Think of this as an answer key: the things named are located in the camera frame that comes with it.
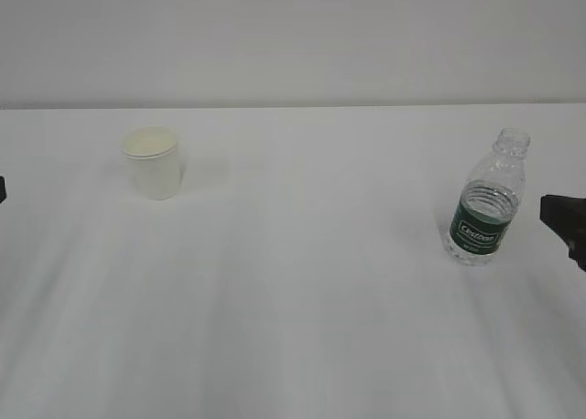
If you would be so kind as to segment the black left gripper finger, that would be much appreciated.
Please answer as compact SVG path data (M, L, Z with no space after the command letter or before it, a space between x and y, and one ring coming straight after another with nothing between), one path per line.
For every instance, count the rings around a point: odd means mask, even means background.
M3 203L6 200L6 187L5 187L5 178L3 176L0 177L0 203Z

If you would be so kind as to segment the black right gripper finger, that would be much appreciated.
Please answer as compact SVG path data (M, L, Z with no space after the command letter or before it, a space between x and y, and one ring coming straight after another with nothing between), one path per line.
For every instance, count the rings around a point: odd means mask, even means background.
M567 245L569 258L582 271L586 264L585 199L545 195L540 199L540 220Z

